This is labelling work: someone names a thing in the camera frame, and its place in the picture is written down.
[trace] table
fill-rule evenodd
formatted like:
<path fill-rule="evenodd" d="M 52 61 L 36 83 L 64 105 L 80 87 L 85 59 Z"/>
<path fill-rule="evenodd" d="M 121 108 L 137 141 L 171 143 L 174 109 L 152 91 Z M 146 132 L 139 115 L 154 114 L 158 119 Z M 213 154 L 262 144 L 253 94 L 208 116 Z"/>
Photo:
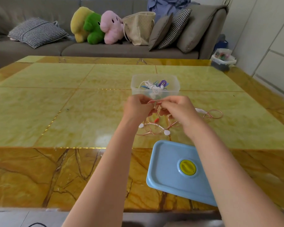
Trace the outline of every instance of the table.
<path fill-rule="evenodd" d="M 209 125 L 284 209 L 284 101 L 239 68 L 223 73 L 208 60 L 43 56 L 0 69 L 0 207 L 70 210 L 121 119 L 137 73 L 176 75 L 180 94 L 196 107 L 221 110 L 223 118 Z M 125 212 L 217 210 L 147 186 L 156 141 L 192 144 L 181 128 L 170 131 L 136 136 Z"/>

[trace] forearm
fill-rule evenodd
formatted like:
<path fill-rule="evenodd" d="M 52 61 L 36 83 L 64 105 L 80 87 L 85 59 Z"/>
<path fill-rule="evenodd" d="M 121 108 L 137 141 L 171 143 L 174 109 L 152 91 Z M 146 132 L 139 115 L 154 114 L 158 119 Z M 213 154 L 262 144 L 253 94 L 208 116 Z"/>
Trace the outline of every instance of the forearm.
<path fill-rule="evenodd" d="M 131 149 L 138 126 L 122 120 L 63 227 L 121 226 Z"/>
<path fill-rule="evenodd" d="M 284 226 L 284 215 L 206 123 L 197 120 L 188 133 L 197 148 L 226 227 Z"/>

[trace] person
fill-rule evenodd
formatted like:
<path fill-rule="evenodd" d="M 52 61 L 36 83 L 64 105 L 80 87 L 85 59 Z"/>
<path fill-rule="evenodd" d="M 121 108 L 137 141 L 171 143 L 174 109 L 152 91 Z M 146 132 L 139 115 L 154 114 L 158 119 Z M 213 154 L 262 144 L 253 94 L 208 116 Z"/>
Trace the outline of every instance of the person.
<path fill-rule="evenodd" d="M 130 157 L 135 134 L 154 104 L 132 95 L 101 161 L 62 227 L 122 225 Z M 186 96 L 163 99 L 160 115 L 171 114 L 193 141 L 226 227 L 284 227 L 281 213 L 241 168 L 225 144 L 202 120 Z"/>

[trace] yellow plush toy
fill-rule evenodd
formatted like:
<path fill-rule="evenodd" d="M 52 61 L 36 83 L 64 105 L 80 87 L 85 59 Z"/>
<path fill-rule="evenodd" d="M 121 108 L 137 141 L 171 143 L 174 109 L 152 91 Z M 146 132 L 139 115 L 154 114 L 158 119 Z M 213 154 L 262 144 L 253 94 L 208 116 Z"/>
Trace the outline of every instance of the yellow plush toy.
<path fill-rule="evenodd" d="M 87 40 L 89 32 L 83 29 L 85 19 L 94 11 L 87 7 L 80 7 L 71 19 L 71 32 L 75 35 L 76 42 L 82 43 Z"/>

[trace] plush toy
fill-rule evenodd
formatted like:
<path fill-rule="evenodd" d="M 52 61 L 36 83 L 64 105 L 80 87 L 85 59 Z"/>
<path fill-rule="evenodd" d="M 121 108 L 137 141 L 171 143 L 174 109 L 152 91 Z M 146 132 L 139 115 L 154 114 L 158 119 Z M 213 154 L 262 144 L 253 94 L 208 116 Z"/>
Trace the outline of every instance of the plush toy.
<path fill-rule="evenodd" d="M 87 41 L 89 44 L 98 44 L 104 40 L 105 33 L 100 29 L 101 15 L 91 13 L 87 16 L 84 23 L 84 30 L 89 32 Z"/>
<path fill-rule="evenodd" d="M 71 19 L 71 32 L 75 35 L 76 42 L 82 43 L 87 40 L 89 32 L 83 29 L 84 22 L 89 14 L 94 13 L 87 7 L 80 7 Z"/>
<path fill-rule="evenodd" d="M 100 21 L 100 29 L 105 32 L 104 42 L 106 44 L 114 44 L 124 37 L 123 21 L 113 11 L 106 11 L 102 14 Z"/>

